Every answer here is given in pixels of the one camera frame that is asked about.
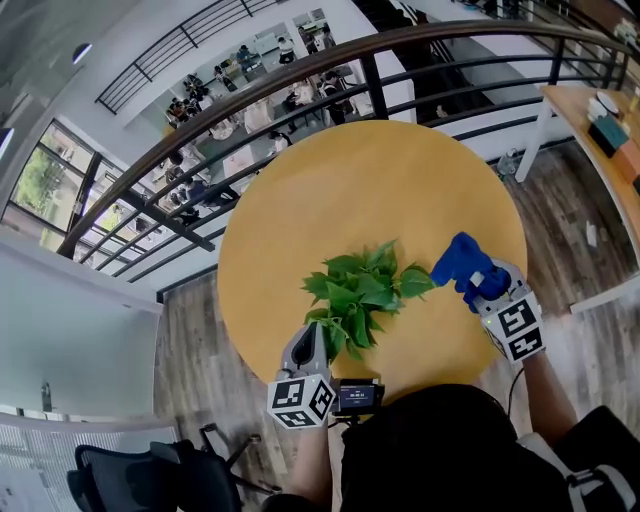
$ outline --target hardwood floor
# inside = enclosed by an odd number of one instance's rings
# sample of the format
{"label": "hardwood floor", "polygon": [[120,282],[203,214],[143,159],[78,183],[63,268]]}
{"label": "hardwood floor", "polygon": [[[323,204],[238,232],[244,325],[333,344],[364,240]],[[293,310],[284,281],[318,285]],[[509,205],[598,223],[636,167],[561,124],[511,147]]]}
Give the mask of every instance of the hardwood floor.
{"label": "hardwood floor", "polygon": [[[640,297],[578,315],[568,310],[638,270],[604,184],[579,147],[568,143],[541,152],[524,184],[508,179],[505,186],[525,227],[529,283],[543,308],[548,354],[579,416],[605,404],[640,436]],[[587,243],[587,222],[596,228],[597,247]],[[156,354],[156,413],[176,417],[182,436],[196,444],[198,428],[215,422],[221,435],[212,441],[223,456],[249,433],[260,433],[263,443],[248,448],[235,472],[257,483],[284,485],[297,433],[276,428],[265,410],[265,385],[230,343],[217,307],[216,274],[170,292],[165,304]],[[476,384],[506,408],[517,371],[498,360]],[[524,379],[514,388],[512,420],[521,434],[530,428]],[[339,498],[337,430],[330,437]],[[246,510],[257,510],[262,498],[248,492],[243,500]]]}

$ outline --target chair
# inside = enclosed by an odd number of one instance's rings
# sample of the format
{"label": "chair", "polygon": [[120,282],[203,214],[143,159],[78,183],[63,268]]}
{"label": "chair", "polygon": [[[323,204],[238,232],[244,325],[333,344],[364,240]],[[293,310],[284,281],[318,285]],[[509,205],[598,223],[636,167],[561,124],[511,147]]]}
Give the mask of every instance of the chair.
{"label": "chair", "polygon": [[273,495],[281,489],[261,487],[233,473],[231,467],[250,444],[261,441],[252,435],[228,460],[217,455],[207,438],[215,429],[200,429],[204,446],[196,450],[191,441],[151,443],[145,453],[119,453],[94,446],[76,448],[77,470],[69,471],[71,495],[83,512],[184,512],[242,508],[237,485]]}

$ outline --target box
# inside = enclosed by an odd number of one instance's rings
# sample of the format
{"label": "box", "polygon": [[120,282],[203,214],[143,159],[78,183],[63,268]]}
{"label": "box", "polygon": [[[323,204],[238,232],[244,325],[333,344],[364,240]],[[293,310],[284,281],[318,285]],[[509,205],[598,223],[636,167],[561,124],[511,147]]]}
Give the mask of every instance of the box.
{"label": "box", "polygon": [[615,152],[611,163],[617,167],[627,183],[633,183],[640,176],[640,148],[634,141],[628,140]]}
{"label": "box", "polygon": [[589,135],[609,158],[629,140],[613,116],[599,117],[589,127]]}

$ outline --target black railing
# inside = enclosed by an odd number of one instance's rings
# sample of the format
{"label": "black railing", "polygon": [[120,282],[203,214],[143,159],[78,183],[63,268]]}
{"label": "black railing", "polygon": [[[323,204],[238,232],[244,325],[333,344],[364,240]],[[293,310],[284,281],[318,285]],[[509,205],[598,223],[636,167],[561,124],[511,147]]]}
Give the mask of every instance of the black railing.
{"label": "black railing", "polygon": [[[442,41],[447,39],[455,39],[459,37],[481,36],[481,35],[504,35],[515,34],[520,36],[530,37],[544,37],[554,42],[553,49],[548,54],[532,54],[532,55],[510,55],[510,56],[495,56],[486,57],[481,59],[469,59],[461,60],[457,62],[446,62],[435,65],[425,66],[423,68],[414,69],[412,71],[400,73],[394,76],[380,78],[378,75],[378,69],[375,64],[374,55],[376,53],[391,50],[395,47],[407,45],[416,42],[424,41]],[[567,41],[577,41],[579,43],[595,45],[604,48],[605,58],[590,58],[590,57],[575,57],[567,55],[565,44]],[[135,185],[141,178],[146,176],[152,171],[160,162],[165,160],[171,153],[179,150],[185,144],[192,141],[198,135],[202,134],[209,128],[215,126],[219,122],[227,119],[233,114],[241,111],[256,101],[268,97],[279,90],[282,90],[286,86],[298,82],[308,77],[317,76],[318,74],[333,69],[338,65],[345,64],[352,61],[359,61],[361,69],[363,70],[365,83],[356,85],[341,91],[328,98],[320,99],[309,105],[301,107],[286,116],[280,117],[263,128],[248,134],[245,138],[239,142],[227,147],[224,151],[209,158],[200,165],[190,169],[188,172],[179,176],[176,180],[169,183],[162,188],[156,194],[146,199],[144,204],[138,204],[137,211],[131,214],[131,218],[138,215],[141,212],[148,214],[149,208],[155,207],[157,201],[163,196],[169,194],[172,190],[178,187],[181,183],[184,183],[188,178],[203,171],[213,163],[221,161],[234,152],[238,151],[247,144],[255,141],[256,139],[265,136],[270,131],[277,129],[281,126],[287,125],[291,121],[304,117],[316,110],[328,107],[337,101],[350,98],[352,96],[368,93],[373,106],[373,112],[364,118],[360,119],[387,119],[389,116],[406,112],[414,109],[418,105],[431,105],[435,107],[445,98],[452,97],[454,95],[471,94],[478,92],[486,92],[490,90],[499,90],[511,87],[519,87],[523,85],[536,85],[536,84],[556,84],[560,82],[580,82],[585,81],[597,82],[604,87],[615,87],[619,89],[626,74],[626,63],[630,50],[624,45],[617,43],[616,41],[609,40],[599,35],[593,35],[585,33],[580,30],[569,29],[564,27],[557,27],[553,25],[538,25],[522,21],[484,21],[484,22],[448,22],[438,24],[419,25],[415,27],[402,28],[398,30],[392,30],[381,34],[376,34],[354,41],[350,41],[345,44],[336,46],[329,50],[325,50],[303,59],[300,59],[285,67],[279,68],[271,74],[260,77],[258,80],[252,83],[252,87],[230,94],[223,99],[216,101],[216,103],[198,114],[195,118],[191,119],[186,124],[182,125],[178,130],[166,137],[163,141],[153,147],[147,152],[140,160],[138,160],[129,170],[127,170],[107,191],[106,193],[93,205],[93,207],[78,221],[75,227],[71,230],[68,236],[62,243],[59,253],[64,255],[71,255],[75,250],[76,243],[80,240],[80,237],[90,229],[95,221],[102,215],[107,208],[110,207],[116,200],[126,200],[130,204],[135,202],[130,196],[129,190]],[[624,59],[621,62],[618,61],[618,55],[624,55]],[[414,79],[418,76],[428,75],[430,73],[436,73],[442,71],[442,69],[450,68],[454,70],[462,70],[474,66],[486,66],[495,65],[500,63],[514,63],[525,61],[547,61],[549,63],[548,74],[544,76],[520,78],[514,80],[503,80],[492,83],[474,85],[463,88],[454,89],[438,93],[428,97],[422,97],[413,101],[407,101],[405,103],[395,105],[392,107],[387,106],[383,88],[385,86],[395,84],[398,82]],[[588,62],[599,65],[598,68],[603,72],[598,73],[589,72],[586,75],[569,70],[565,64],[575,62]],[[437,119],[426,123],[426,126],[435,127],[442,126],[446,123],[458,121],[460,119],[469,118],[476,115],[487,114],[491,112],[497,112],[513,107],[520,107],[525,105],[532,105],[541,101],[541,97],[526,97],[520,100],[510,101],[507,103],[498,103],[496,105],[483,106],[473,110],[468,110],[459,114],[451,115],[442,119]],[[511,119],[504,123],[500,123],[491,127],[475,129],[467,133],[458,134],[455,138],[463,140],[465,138],[479,135],[481,133],[487,133],[497,129],[504,129],[519,124],[525,124],[534,121],[534,117],[531,113],[523,115],[521,118]],[[206,192],[202,193],[199,197],[193,198],[184,206],[166,214],[166,217],[157,217],[157,224],[150,226],[148,230],[141,233],[140,237],[145,236],[147,233],[153,231],[160,225],[170,226],[170,221],[179,215],[182,211],[190,206],[195,206],[202,201],[206,201],[209,198],[217,196],[226,187],[248,177],[263,169],[275,156],[265,158],[250,167],[234,174],[233,176],[223,180],[222,182],[210,187]],[[205,226],[212,220],[219,218],[220,216],[231,211],[235,206],[235,202],[224,206],[217,211],[213,211],[203,219],[199,220],[195,224],[188,228],[181,230],[174,230],[175,234],[161,243],[157,244],[152,249],[148,250],[144,254],[138,256],[135,260],[126,263],[121,267],[114,275],[122,275],[123,273],[130,271],[136,265],[139,265],[142,261],[146,260],[150,256],[158,253],[159,251],[166,249],[170,244],[185,237],[186,230],[195,235],[195,230]],[[118,226],[111,230],[103,240],[106,240],[112,236],[115,236],[119,229],[126,225],[131,218],[124,219]],[[137,275],[130,277],[129,282],[134,282],[151,272],[154,272],[163,265],[170,261],[174,261],[176,258],[186,254],[187,252],[204,244],[211,243],[215,238],[219,237],[224,232],[224,228],[218,229],[213,233],[196,235],[199,240],[193,240],[192,243],[185,248],[180,249],[173,254],[155,261],[151,266],[147,267]],[[134,244],[138,239],[134,239],[129,244]],[[123,246],[122,252],[126,250],[127,245]],[[109,263],[114,258],[119,256],[117,251],[112,257],[103,262],[103,265]]]}
{"label": "black railing", "polygon": [[117,114],[140,90],[185,53],[216,33],[275,5],[276,0],[218,0],[162,36],[111,82],[96,103]]}

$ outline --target round wooden table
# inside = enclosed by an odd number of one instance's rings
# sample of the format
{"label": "round wooden table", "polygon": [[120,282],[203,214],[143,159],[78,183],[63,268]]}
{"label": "round wooden table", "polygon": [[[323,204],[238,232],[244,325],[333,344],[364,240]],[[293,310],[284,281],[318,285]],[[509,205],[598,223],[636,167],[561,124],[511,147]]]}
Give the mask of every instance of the round wooden table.
{"label": "round wooden table", "polygon": [[[285,150],[253,181],[224,235],[218,271],[223,320],[264,382],[303,325],[312,296],[302,279],[322,261],[397,238],[399,271],[427,270],[459,231],[490,256],[527,270],[520,217],[506,189],[471,150],[419,125],[350,123]],[[378,376],[386,401],[428,385],[473,381],[498,352],[453,283],[406,300],[364,363],[343,351],[334,377]]]}

